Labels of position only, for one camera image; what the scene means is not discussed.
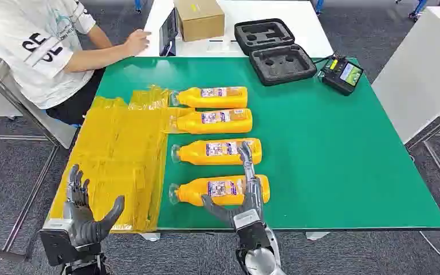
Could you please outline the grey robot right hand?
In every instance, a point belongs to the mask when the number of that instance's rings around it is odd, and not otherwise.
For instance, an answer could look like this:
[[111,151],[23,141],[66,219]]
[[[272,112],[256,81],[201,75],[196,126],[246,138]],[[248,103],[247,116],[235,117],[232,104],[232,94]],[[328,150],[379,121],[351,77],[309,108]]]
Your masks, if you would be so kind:
[[203,207],[210,214],[229,224],[235,229],[237,229],[237,227],[234,222],[234,217],[244,212],[249,211],[251,213],[252,210],[255,210],[257,214],[256,220],[260,221],[262,219],[262,208],[264,204],[262,197],[262,186],[260,180],[255,176],[253,155],[247,142],[242,142],[242,144],[237,148],[237,151],[240,154],[240,159],[242,160],[246,178],[242,205],[234,209],[227,209],[223,206],[215,204],[210,196],[201,196]]

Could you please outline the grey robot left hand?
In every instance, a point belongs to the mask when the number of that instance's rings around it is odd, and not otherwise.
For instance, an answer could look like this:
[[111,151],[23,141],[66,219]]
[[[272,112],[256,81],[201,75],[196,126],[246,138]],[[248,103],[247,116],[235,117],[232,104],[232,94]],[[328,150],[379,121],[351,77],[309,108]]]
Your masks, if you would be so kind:
[[107,215],[96,221],[89,205],[89,179],[82,181],[83,172],[78,164],[69,171],[64,202],[64,218],[73,221],[74,245],[100,243],[108,235],[124,211],[125,196],[119,195]]

